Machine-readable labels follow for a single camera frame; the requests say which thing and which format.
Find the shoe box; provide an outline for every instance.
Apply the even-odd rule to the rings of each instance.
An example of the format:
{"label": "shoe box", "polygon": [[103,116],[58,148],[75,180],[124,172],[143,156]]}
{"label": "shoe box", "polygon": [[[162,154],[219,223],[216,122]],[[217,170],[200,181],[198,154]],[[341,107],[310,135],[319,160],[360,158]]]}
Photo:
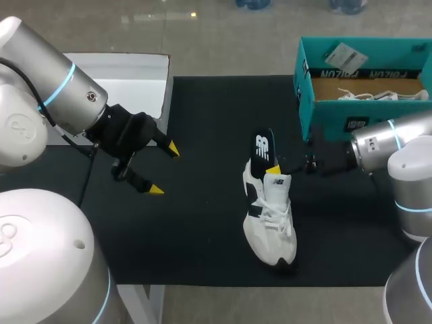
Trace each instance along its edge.
{"label": "shoe box", "polygon": [[303,139],[320,125],[327,140],[347,140],[357,128],[431,109],[429,100],[338,100],[340,89],[432,96],[431,52],[432,38],[302,37],[294,92]]}

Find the cable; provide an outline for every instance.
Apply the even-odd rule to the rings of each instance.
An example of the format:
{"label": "cable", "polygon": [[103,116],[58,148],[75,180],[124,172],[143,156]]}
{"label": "cable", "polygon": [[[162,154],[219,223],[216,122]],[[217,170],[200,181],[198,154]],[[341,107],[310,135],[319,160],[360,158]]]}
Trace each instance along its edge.
{"label": "cable", "polygon": [[78,207],[80,208],[82,206],[82,203],[84,202],[84,197],[86,195],[86,189],[88,186],[88,182],[90,181],[90,176],[92,174],[93,162],[95,162],[96,153],[97,153],[97,146],[94,146],[90,150],[90,164],[87,169],[86,179],[82,185],[80,199],[78,200]]}
{"label": "cable", "polygon": [[[47,107],[43,103],[43,100],[41,96],[39,95],[36,87],[33,85],[33,83],[30,81],[28,76],[21,71],[13,62],[11,62],[8,59],[0,57],[0,64],[8,67],[12,71],[14,71],[17,75],[21,77],[29,87],[30,91],[32,92],[34,98],[36,99],[36,102],[38,103],[40,110],[42,111],[45,118],[47,118],[48,122],[51,126],[53,126],[58,132],[59,132],[59,126],[55,123],[54,119],[51,117],[51,114],[48,112]],[[86,157],[91,157],[91,152],[89,150],[86,150],[85,148],[82,148],[81,146],[77,145],[73,140],[71,140],[69,137],[66,136],[62,131],[59,132],[60,136],[74,149],[78,150],[80,153],[85,155]]]}

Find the screw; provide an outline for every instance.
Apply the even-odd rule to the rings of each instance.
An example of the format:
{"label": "screw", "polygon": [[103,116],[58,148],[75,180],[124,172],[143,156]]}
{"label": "screw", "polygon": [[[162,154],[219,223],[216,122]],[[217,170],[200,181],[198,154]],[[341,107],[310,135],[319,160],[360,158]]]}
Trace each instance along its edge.
{"label": "screw", "polygon": [[96,94],[93,91],[89,91],[87,93],[87,99],[88,99],[88,101],[91,101],[93,103],[93,102],[96,101],[97,96],[96,96]]}

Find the tiled floor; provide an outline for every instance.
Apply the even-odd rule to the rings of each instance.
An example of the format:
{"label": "tiled floor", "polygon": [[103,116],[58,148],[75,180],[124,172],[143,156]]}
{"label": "tiled floor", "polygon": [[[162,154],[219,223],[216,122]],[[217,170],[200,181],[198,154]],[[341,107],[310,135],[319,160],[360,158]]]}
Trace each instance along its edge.
{"label": "tiled floor", "polygon": [[[0,0],[61,51],[172,54],[174,75],[289,74],[301,35],[431,36],[432,1],[370,0],[354,17],[328,0]],[[165,324],[383,323],[382,288],[168,287]]]}
{"label": "tiled floor", "polygon": [[385,324],[383,288],[167,287],[164,324]]}

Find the black table surface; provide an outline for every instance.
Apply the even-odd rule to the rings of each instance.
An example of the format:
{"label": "black table surface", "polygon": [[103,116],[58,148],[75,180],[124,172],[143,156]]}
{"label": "black table surface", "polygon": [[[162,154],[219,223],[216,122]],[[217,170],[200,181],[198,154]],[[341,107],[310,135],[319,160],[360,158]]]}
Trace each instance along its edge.
{"label": "black table surface", "polygon": [[242,229],[242,172],[257,127],[273,129],[283,167],[299,162],[303,143],[291,76],[175,78],[168,135],[181,157],[171,160],[148,147],[132,162],[164,195],[114,182],[112,158],[98,153],[82,209],[118,283],[385,284],[412,250],[398,231],[385,173],[377,174],[379,192],[360,171],[294,175],[298,269],[276,273],[255,257]]}
{"label": "black table surface", "polygon": [[90,161],[69,146],[48,146],[25,167],[0,175],[0,192],[34,188],[56,192],[79,203]]}

